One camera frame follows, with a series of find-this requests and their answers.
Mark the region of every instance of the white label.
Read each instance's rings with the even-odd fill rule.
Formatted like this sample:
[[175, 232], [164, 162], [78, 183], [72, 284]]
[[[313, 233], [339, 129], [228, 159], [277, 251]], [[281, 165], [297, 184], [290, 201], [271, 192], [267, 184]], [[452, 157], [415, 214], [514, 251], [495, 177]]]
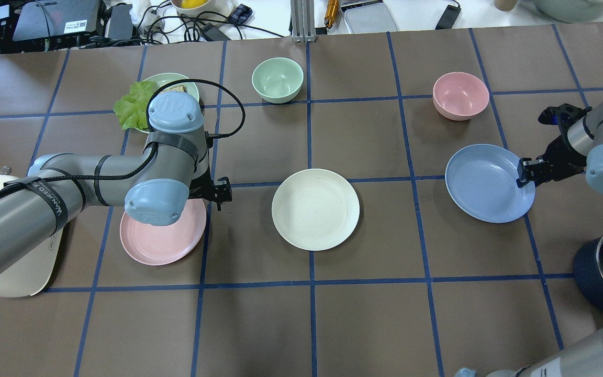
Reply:
[[534, 369], [530, 377], [562, 377], [560, 371], [560, 358], [555, 358], [541, 367]]
[[79, 31], [85, 31], [88, 26], [88, 20], [83, 19], [81, 21], [67, 22], [64, 24], [64, 33], [77, 33]]

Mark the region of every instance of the brown tabletop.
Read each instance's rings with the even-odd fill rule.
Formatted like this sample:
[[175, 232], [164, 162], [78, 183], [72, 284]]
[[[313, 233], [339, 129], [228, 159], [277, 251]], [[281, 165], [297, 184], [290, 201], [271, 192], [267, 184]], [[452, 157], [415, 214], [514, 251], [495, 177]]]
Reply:
[[[251, 87], [270, 57], [304, 68], [290, 104]], [[452, 71], [490, 89], [471, 121], [433, 108], [434, 81]], [[220, 82], [247, 104], [243, 130], [213, 148], [234, 201], [209, 206], [208, 239], [164, 267], [125, 253], [122, 208], [87, 208], [65, 229], [49, 288], [0, 298], [0, 376], [486, 374], [603, 326], [572, 275], [576, 250], [603, 234], [603, 196], [583, 176], [540, 186], [508, 224], [462, 212], [443, 177], [474, 143], [536, 157], [558, 135], [538, 124], [543, 109], [600, 103], [603, 24], [0, 56], [0, 167], [24, 176], [46, 153], [141, 154], [146, 136], [110, 109], [160, 72]], [[228, 96], [199, 91], [207, 129], [238, 124]], [[271, 219], [280, 182], [311, 167], [349, 179], [362, 207], [347, 241], [315, 253]]]

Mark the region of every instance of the metal bracket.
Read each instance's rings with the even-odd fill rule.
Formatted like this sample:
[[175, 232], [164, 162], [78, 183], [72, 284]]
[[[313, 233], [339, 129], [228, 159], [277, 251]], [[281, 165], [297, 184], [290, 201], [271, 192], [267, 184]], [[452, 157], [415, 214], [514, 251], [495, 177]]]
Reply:
[[292, 41], [316, 41], [313, 0], [290, 0]]

